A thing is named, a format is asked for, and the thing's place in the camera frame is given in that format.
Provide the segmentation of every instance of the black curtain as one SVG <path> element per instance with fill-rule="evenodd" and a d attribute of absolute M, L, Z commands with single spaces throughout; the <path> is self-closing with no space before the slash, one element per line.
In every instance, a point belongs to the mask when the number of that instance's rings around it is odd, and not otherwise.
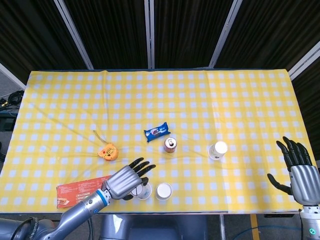
<path fill-rule="evenodd" d="M 52 0 L 0 1 L 0 62 L 26 83 L 32 70 L 86 69 Z"/>
<path fill-rule="evenodd" d="M 320 58 L 293 81 L 304 125 L 316 160 L 320 160 Z"/>
<path fill-rule="evenodd" d="M 95 69 L 147 69 L 144 0 L 64 0 Z"/>
<path fill-rule="evenodd" d="M 290 70 L 320 40 L 320 1 L 244 0 L 215 68 Z"/>
<path fill-rule="evenodd" d="M 208 67 L 232 0 L 155 0 L 155 68 Z"/>

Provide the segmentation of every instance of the white paper cup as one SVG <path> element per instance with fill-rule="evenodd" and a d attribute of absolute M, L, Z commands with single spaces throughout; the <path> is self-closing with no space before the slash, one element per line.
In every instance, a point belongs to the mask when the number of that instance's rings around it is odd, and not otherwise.
<path fill-rule="evenodd" d="M 140 200 L 146 200 L 150 197 L 151 192 L 152 192 L 152 189 L 149 183 L 147 183 L 145 186 L 140 184 L 131 191 L 131 195 Z"/>
<path fill-rule="evenodd" d="M 172 195 L 172 187 L 169 183 L 160 183 L 155 189 L 155 197 L 160 201 L 168 200 Z"/>
<path fill-rule="evenodd" d="M 212 160 L 220 160 L 228 151 L 228 146 L 224 141 L 217 141 L 209 146 L 208 155 Z"/>

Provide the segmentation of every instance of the robotic hand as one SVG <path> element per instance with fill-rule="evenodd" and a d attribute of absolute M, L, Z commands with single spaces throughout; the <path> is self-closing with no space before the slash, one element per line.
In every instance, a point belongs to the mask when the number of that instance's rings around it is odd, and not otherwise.
<path fill-rule="evenodd" d="M 277 189 L 292 195 L 301 205 L 302 238 L 304 240 L 320 238 L 320 174 L 312 165 L 307 149 L 301 143 L 295 143 L 283 137 L 287 147 L 280 141 L 276 144 L 281 149 L 289 172 L 291 187 L 277 182 L 274 176 L 267 174 L 271 184 Z"/>
<path fill-rule="evenodd" d="M 73 230 L 87 221 L 92 215 L 98 213 L 110 204 L 110 199 L 130 200 L 129 193 L 138 185 L 146 185 L 148 178 L 143 177 L 156 165 L 149 165 L 148 161 L 142 162 L 143 157 L 138 158 L 113 174 L 93 194 L 79 202 L 62 214 L 57 227 L 50 220 L 30 218 L 23 223 L 13 220 L 0 219 L 1 240 L 62 240 Z"/>

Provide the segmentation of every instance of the yellow checkered tablecloth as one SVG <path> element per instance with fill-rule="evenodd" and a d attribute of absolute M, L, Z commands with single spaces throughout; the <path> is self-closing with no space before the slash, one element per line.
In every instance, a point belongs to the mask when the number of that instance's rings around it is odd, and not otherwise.
<path fill-rule="evenodd" d="M 164 152 L 166 137 L 144 136 L 163 122 L 174 153 Z M 116 161 L 97 156 L 104 144 L 93 130 L 118 147 Z M 168 182 L 172 197 L 115 201 L 105 212 L 296 211 L 267 179 L 289 183 L 282 136 L 312 153 L 285 70 L 34 71 L 0 174 L 0 212 L 64 211 L 57 185 L 113 174 L 139 157 L 157 165 L 147 174 L 152 189 Z M 222 161 L 208 158 L 217 140 L 228 144 Z"/>

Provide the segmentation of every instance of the blue wrapper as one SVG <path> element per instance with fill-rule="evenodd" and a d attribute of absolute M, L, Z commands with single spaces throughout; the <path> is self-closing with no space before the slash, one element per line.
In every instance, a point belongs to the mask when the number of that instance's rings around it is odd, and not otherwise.
<path fill-rule="evenodd" d="M 169 128 L 166 121 L 161 126 L 154 127 L 150 130 L 144 130 L 144 134 L 148 143 L 156 138 L 170 133 L 171 132 L 169 132 Z"/>

